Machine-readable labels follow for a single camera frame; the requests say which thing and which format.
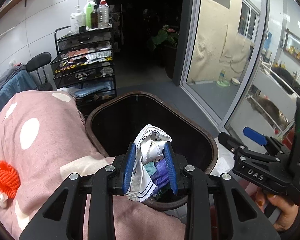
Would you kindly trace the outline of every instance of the door frame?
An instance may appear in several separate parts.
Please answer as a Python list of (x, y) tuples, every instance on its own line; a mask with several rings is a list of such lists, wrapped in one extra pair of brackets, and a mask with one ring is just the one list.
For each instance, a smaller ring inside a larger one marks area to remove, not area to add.
[(199, 108), (204, 112), (210, 122), (219, 130), (219, 131), (226, 131), (225, 124), (230, 119), (231, 115), (235, 112), (235, 109), (242, 98), (242, 95), (245, 93), (247, 86), (250, 86), (252, 83), (252, 74), (255, 68), (257, 59), (259, 59), (262, 45), (265, 39), (265, 28), (268, 18), (267, 12), (267, 5), (268, 0), (261, 0), (261, 12), (259, 16), (259, 23), (258, 23), (258, 32), (255, 42), (255, 49), (252, 52), (251, 60), (247, 67), (247, 71), (244, 75), (242, 83), (239, 87), (237, 94), (234, 97), (232, 104), (230, 105), (226, 116), (221, 119), (214, 110), (186, 83), (186, 79), (188, 77), (189, 68), (193, 56), (194, 50), (194, 43), (197, 34), (197, 26), (199, 22), (199, 12), (200, 12), (200, 5), (201, 0), (193, 0), (193, 7), (192, 7), (192, 14), (190, 18), (190, 30), (189, 30), (189, 37), (188, 43), (186, 48), (186, 57), (184, 60), (184, 66), (180, 81), (181, 88), (190, 96), (190, 98), (199, 106)]

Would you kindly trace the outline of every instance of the black chair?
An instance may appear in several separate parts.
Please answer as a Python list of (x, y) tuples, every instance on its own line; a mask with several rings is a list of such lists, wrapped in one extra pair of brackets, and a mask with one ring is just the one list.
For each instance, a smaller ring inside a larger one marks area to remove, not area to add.
[[(47, 75), (46, 72), (44, 71), (44, 66), (50, 64), (51, 62), (51, 54), (48, 52), (44, 52), (41, 53), (37, 56), (35, 56), (34, 58), (32, 58), (31, 60), (29, 60), (29, 62), (26, 65), (26, 70), (28, 73), (33, 72), (33, 71), (37, 71), (37, 75), (39, 77), (40, 83), (41, 85), (37, 86), (34, 90), (39, 90), (39, 91), (52, 91), (53, 87), (52, 85), (48, 82), (47, 79)], [(39, 71), (38, 68), (41, 68), (43, 70), (44, 73), (44, 83), (42, 83), (40, 75), (39, 75)]]

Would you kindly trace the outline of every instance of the potted plant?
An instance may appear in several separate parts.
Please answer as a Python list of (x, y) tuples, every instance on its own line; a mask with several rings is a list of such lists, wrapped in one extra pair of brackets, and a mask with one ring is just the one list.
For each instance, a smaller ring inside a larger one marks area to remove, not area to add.
[(157, 48), (161, 49), (162, 65), (171, 79), (176, 62), (178, 40), (179, 34), (176, 30), (164, 25), (155, 37), (150, 37), (147, 41), (147, 47), (151, 52)]

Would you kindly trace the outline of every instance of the human hand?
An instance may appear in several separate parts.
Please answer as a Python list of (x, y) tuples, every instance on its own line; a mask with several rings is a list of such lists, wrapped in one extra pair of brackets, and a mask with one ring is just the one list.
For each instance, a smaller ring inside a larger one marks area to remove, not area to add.
[(272, 205), (282, 210), (281, 215), (273, 225), (274, 228), (277, 231), (285, 231), (289, 229), (298, 215), (299, 207), (281, 196), (272, 194), (267, 194), (266, 196), (261, 189), (258, 189), (256, 194), (256, 204), (262, 212), (264, 212), (264, 205), (266, 204), (267, 199)]

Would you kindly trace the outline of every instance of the green bottle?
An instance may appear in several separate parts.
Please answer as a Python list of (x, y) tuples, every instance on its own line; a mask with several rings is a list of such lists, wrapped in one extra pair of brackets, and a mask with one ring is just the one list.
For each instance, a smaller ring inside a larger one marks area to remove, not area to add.
[(92, 6), (91, 3), (89, 3), (86, 10), (86, 24), (88, 28), (91, 28), (91, 13), (92, 13)]

